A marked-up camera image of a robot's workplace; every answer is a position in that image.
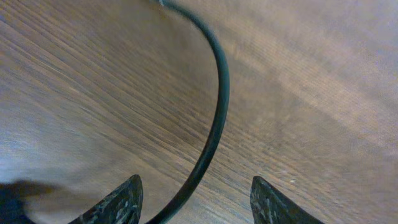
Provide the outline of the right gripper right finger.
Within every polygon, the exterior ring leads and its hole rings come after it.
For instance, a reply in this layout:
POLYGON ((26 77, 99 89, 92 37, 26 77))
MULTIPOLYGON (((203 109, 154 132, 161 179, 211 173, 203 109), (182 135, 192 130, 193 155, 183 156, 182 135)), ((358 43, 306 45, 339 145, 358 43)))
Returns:
POLYGON ((323 224, 260 176, 254 176, 250 205, 255 224, 323 224))

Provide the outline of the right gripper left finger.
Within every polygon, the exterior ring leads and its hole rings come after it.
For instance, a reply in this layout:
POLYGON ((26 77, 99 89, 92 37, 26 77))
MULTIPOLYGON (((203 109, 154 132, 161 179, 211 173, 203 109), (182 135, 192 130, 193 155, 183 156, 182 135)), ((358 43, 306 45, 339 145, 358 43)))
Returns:
POLYGON ((136 174, 70 224, 138 224, 142 202, 142 182, 136 174))

